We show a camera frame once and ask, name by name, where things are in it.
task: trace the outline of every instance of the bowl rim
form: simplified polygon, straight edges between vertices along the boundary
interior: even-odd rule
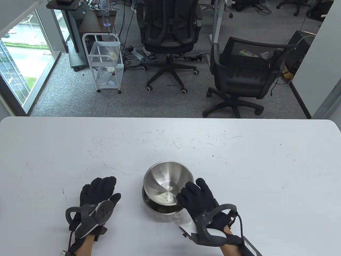
[[[145,197],[144,197],[144,193],[146,193],[146,191],[145,191],[145,188],[144,188],[144,186],[142,187],[142,200],[143,200],[143,202],[145,203],[145,206],[147,206],[147,208],[149,209],[149,210],[151,210],[152,212],[154,212],[154,213],[156,213],[156,214],[161,214],[161,215],[173,215],[173,214],[176,214],[176,213],[178,213],[178,212],[180,212],[180,211],[182,211],[183,209],[184,209],[184,207],[182,207],[181,209],[179,209],[179,210],[176,210],[176,211],[174,211],[174,212],[169,212],[169,213],[161,213],[161,212],[158,212],[158,211],[155,211],[152,207],[150,207],[150,205],[149,204],[147,204],[147,202],[146,202],[146,199],[145,199]]]
[[[152,165],[152,166],[148,169],[148,171],[146,172],[146,174],[145,174],[145,176],[144,176],[144,178],[143,178],[143,189],[145,190],[147,196],[148,196],[153,202],[155,202],[155,201],[152,199],[152,197],[148,194],[147,190],[145,189],[145,187],[146,187],[145,185],[146,185],[147,174],[150,172],[150,170],[151,170],[154,166],[156,166],[156,165],[158,165],[158,164],[161,164],[161,163],[164,163],[164,162],[173,162],[173,163],[178,163],[179,165],[182,165],[182,166],[185,167],[186,170],[189,172],[189,174],[190,174],[190,176],[191,176],[191,178],[192,178],[191,181],[194,182],[194,178],[193,178],[193,175],[192,175],[191,171],[190,171],[185,165],[183,165],[182,163],[179,163],[179,162],[177,162],[177,161],[172,161],[172,160],[165,160],[165,161],[158,162],[158,163]],[[160,205],[164,205],[164,206],[173,206],[173,205],[177,205],[177,204],[178,204],[178,202],[172,203],[172,204],[169,204],[169,203],[161,203],[161,202],[155,202],[155,203],[160,204]]]

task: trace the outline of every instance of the grass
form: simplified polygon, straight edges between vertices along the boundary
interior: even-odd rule
[[[28,49],[41,49],[41,50],[49,50],[46,44],[42,44],[41,46],[38,44],[24,44],[24,43],[11,43],[4,42],[7,47],[19,47],[19,48],[28,48]]]
[[[26,76],[24,78],[25,78],[28,86],[32,89],[33,86],[35,85],[35,82],[37,81],[37,78],[35,78],[35,77],[28,77],[28,76]]]

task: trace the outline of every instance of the forearm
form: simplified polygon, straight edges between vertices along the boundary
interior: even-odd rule
[[[95,236],[89,234],[85,237],[85,242],[82,246],[75,252],[76,256],[91,256],[92,244]]]
[[[225,233],[232,234],[228,226],[224,228]],[[225,244],[220,247],[224,256],[241,256],[238,246]]]

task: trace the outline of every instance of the desk leg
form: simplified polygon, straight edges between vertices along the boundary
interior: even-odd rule
[[[214,5],[215,5],[215,8],[214,8],[214,20],[213,20],[213,34],[209,35],[211,47],[213,43],[218,42],[221,20],[224,14],[225,1],[215,0]],[[208,61],[208,65],[210,66],[210,60],[211,60],[210,55],[206,54],[206,58]]]

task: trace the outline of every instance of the gray carpet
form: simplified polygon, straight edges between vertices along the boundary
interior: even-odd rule
[[[282,44],[299,30],[303,22],[306,7],[301,8],[298,17],[294,17],[293,5],[284,5],[276,9],[276,1],[270,1],[272,14],[259,15],[254,8],[248,8],[242,12],[234,12],[230,19],[228,13],[223,17],[219,44],[221,50],[230,36],[259,41],[264,43]],[[122,5],[115,22],[116,28],[121,27],[123,11]],[[130,22],[132,10],[126,7],[125,28],[122,32],[122,41]],[[193,51],[207,52],[210,44],[208,34],[212,31],[212,11],[206,11],[204,25],[200,32],[198,43]],[[303,30],[318,31],[319,22],[306,19]],[[133,18],[127,43],[140,46],[139,30],[136,18]],[[206,98],[208,87],[214,87],[214,78],[209,72],[206,62],[194,63],[200,70],[198,76],[190,71],[179,71],[179,77],[188,89],[187,95],[182,95],[179,86],[170,74],[162,75],[152,85],[152,92],[146,91],[146,81],[151,78],[157,68],[149,68],[148,71],[127,70],[123,74],[122,94],[117,90],[95,91],[89,68],[80,72],[74,72],[70,68],[69,57],[62,54],[54,70],[52,71],[45,88],[37,99],[31,111],[31,116],[95,116],[95,117],[201,117],[202,111],[214,104],[222,102],[218,96]],[[261,104],[265,107],[260,116],[254,115],[250,108],[240,107],[243,118],[305,118],[296,98],[288,85],[277,85],[262,100],[246,100]],[[209,117],[233,118],[230,108],[226,108],[210,114]]]

